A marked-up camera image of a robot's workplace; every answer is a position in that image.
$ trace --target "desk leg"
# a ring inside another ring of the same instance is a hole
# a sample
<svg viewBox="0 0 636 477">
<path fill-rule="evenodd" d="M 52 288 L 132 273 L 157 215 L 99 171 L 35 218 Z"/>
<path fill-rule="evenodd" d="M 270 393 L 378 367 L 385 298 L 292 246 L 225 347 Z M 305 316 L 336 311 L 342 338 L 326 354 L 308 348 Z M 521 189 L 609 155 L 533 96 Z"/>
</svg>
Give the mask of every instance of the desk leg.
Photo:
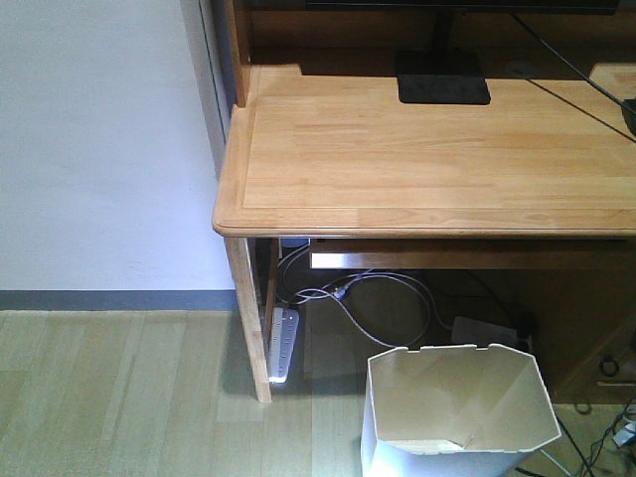
<svg viewBox="0 0 636 477">
<path fill-rule="evenodd" d="M 260 402 L 271 402 L 267 358 L 247 238 L 225 238 L 225 242 L 232 276 L 237 286 L 238 310 L 247 343 L 251 373 L 256 384 L 256 396 Z"/>
</svg>

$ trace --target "gray baseboard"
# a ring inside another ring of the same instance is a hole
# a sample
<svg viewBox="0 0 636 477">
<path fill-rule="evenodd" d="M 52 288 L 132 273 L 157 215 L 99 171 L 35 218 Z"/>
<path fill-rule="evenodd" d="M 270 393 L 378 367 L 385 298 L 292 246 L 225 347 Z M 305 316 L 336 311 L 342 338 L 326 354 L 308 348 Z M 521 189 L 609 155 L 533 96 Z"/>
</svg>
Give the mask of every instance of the gray baseboard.
<svg viewBox="0 0 636 477">
<path fill-rule="evenodd" d="M 0 290 L 0 310 L 238 310 L 234 290 Z"/>
</svg>

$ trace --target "monitor base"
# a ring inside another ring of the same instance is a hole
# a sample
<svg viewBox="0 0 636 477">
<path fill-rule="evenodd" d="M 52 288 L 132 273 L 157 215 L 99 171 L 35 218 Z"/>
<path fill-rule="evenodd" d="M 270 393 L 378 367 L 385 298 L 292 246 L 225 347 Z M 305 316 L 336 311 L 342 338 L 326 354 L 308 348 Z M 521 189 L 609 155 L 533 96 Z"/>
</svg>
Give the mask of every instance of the monitor base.
<svg viewBox="0 0 636 477">
<path fill-rule="evenodd" d="M 467 52 L 397 52 L 399 100 L 415 104 L 488 104 L 477 56 Z"/>
</svg>

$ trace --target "wall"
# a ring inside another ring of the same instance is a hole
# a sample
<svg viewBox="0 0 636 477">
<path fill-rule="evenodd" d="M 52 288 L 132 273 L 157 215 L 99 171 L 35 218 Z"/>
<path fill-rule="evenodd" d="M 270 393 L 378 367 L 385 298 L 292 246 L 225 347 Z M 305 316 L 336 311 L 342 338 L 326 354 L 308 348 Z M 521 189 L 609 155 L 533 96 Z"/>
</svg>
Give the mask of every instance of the wall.
<svg viewBox="0 0 636 477">
<path fill-rule="evenodd" d="M 1 290 L 234 288 L 185 11 L 0 3 Z"/>
</svg>

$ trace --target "trash bin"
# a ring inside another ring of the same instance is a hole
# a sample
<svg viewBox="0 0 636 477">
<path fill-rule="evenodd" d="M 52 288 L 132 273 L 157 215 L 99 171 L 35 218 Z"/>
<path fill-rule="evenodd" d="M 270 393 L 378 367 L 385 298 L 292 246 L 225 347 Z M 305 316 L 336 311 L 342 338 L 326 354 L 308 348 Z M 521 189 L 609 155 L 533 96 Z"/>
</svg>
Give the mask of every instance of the trash bin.
<svg viewBox="0 0 636 477">
<path fill-rule="evenodd" d="M 365 477 L 500 476 L 559 437 L 532 355 L 466 345 L 369 359 Z"/>
</svg>

